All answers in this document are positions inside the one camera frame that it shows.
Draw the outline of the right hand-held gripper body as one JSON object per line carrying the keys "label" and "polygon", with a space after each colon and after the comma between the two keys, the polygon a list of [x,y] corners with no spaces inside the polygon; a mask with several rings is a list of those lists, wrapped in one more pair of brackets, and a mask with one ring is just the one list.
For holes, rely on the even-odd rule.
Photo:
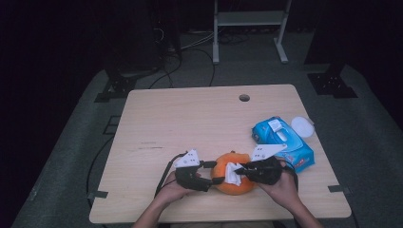
{"label": "right hand-held gripper body", "polygon": [[258,144],[245,164],[246,176],[250,181],[274,185],[280,178],[283,166],[275,155],[285,149],[286,144]]}

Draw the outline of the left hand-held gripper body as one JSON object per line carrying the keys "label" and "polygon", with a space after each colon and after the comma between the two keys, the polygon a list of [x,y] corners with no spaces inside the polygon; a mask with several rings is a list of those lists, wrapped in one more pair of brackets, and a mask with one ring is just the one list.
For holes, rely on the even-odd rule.
{"label": "left hand-held gripper body", "polygon": [[212,181],[198,175],[198,170],[204,165],[205,161],[199,159],[196,149],[186,151],[174,163],[177,184],[185,189],[207,192],[212,185]]}

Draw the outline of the orange plush toy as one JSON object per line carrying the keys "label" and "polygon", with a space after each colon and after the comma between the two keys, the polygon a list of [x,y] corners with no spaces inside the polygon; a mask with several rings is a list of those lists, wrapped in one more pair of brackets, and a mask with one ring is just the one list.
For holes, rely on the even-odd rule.
{"label": "orange plush toy", "polygon": [[[229,162],[239,163],[242,167],[243,163],[248,163],[250,157],[248,154],[240,154],[235,151],[223,154],[216,159],[217,165],[212,169],[211,178],[225,177],[225,166]],[[248,180],[247,177],[241,176],[241,185],[233,185],[223,182],[217,185],[217,188],[224,194],[237,196],[250,192],[255,187],[255,184]]]}

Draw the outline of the blue wet wipes pack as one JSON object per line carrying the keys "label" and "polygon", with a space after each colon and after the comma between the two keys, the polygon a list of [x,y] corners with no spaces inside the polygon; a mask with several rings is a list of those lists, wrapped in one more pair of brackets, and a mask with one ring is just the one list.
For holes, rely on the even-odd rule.
{"label": "blue wet wipes pack", "polygon": [[272,117],[252,128],[252,138],[257,144],[286,144],[276,154],[291,163],[299,173],[315,163],[314,150],[301,138],[291,124],[280,117]]}

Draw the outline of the person's left hand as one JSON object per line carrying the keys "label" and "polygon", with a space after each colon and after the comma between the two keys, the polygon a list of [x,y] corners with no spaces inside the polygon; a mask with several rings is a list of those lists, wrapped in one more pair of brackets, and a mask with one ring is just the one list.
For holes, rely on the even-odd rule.
{"label": "person's left hand", "polygon": [[193,193],[192,189],[186,189],[177,184],[175,172],[171,172],[155,197],[155,201],[163,207],[167,207],[170,203],[180,200],[191,193]]}

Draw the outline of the person's right hand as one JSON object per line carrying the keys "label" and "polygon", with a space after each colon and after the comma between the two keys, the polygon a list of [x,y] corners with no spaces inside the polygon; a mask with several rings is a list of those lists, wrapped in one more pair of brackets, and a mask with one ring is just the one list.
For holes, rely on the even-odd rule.
{"label": "person's right hand", "polygon": [[289,171],[283,171],[274,185],[259,183],[259,187],[278,205],[295,213],[301,205],[294,177]]}

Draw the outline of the white round lid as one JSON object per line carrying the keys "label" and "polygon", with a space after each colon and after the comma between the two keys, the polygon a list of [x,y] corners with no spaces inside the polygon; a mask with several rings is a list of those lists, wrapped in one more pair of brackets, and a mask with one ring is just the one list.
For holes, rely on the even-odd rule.
{"label": "white round lid", "polygon": [[301,138],[309,138],[315,133],[314,125],[304,117],[295,117],[291,121],[291,126]]}

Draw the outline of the black tape piece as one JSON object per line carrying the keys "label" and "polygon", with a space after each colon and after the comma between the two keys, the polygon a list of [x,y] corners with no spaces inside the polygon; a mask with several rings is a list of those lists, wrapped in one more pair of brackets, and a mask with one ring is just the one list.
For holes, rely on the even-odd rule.
{"label": "black tape piece", "polygon": [[87,198],[89,200],[94,200],[95,198],[106,199],[107,195],[108,195],[108,192],[106,192],[106,191],[95,191],[95,192],[88,193]]}
{"label": "black tape piece", "polygon": [[351,191],[348,187],[344,187],[342,185],[330,185],[328,186],[328,189],[331,193],[335,193],[335,192],[342,192],[344,194],[351,194]]}

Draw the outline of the black stand base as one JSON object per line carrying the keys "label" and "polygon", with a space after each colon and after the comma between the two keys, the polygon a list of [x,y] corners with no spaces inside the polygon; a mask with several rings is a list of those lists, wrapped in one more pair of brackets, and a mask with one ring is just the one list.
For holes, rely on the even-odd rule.
{"label": "black stand base", "polygon": [[135,88],[139,80],[158,71],[157,67],[120,70],[117,66],[106,66],[107,82],[103,90],[96,96],[94,102],[107,103],[112,99],[124,99]]}
{"label": "black stand base", "polygon": [[354,90],[341,78],[344,67],[343,62],[334,62],[324,72],[308,74],[308,79],[317,95],[332,95],[336,99],[357,97]]}

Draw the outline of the white metal stand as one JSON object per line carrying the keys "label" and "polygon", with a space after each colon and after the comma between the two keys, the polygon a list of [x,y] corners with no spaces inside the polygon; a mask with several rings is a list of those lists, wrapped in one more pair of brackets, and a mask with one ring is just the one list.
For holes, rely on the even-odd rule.
{"label": "white metal stand", "polygon": [[280,61],[283,64],[287,64],[289,60],[282,46],[282,40],[288,22],[292,1],[293,0],[286,0],[283,10],[223,12],[219,11],[219,0],[214,0],[212,45],[213,63],[218,64],[220,62],[219,28],[279,26],[278,36],[274,38],[274,44]]}

